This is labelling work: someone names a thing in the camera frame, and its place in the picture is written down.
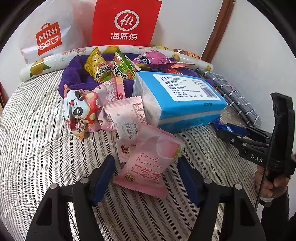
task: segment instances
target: barcode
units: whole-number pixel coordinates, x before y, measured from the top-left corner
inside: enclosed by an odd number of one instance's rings
[[[208,88],[201,88],[203,90],[203,92],[206,93],[206,95],[208,97],[212,97],[212,98],[218,98],[213,92],[211,89],[208,89]]]

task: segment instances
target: hand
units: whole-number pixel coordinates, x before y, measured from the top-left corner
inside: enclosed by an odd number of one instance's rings
[[[257,171],[255,172],[257,192],[259,192],[263,172],[264,172],[264,168],[261,166],[257,166]],[[285,177],[284,175],[280,175],[276,179],[274,179],[273,184],[265,178],[261,197],[271,198],[275,196],[275,198],[277,198],[283,195],[287,190],[289,181],[290,179]]]

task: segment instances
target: striped bedsheet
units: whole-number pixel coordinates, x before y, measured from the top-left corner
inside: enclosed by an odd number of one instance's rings
[[[15,240],[25,240],[34,213],[51,183],[69,185],[88,176],[107,155],[118,158],[117,133],[89,133],[80,141],[65,125],[58,85],[63,70],[21,83],[0,117],[0,218]],[[222,119],[243,122],[226,108]],[[181,155],[204,177],[233,186],[240,183],[254,203],[256,166],[219,140],[211,126],[178,133],[186,143]],[[115,175],[124,164],[116,161]],[[104,199],[93,208],[105,240],[187,240],[198,208],[188,199],[176,163],[163,173],[166,200],[110,182]],[[71,231],[79,239],[73,205],[68,205]],[[219,205],[212,240],[218,240],[223,216]]]

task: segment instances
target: white plastic bag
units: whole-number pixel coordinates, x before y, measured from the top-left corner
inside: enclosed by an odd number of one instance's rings
[[[20,51],[27,64],[52,54],[86,47],[74,11],[78,4],[79,1],[74,0],[47,0],[25,19]]]

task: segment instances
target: blue tissue pack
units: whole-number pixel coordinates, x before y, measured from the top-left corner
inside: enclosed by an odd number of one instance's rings
[[[201,78],[140,71],[133,96],[141,96],[149,125],[170,133],[207,125],[227,106],[222,96]]]

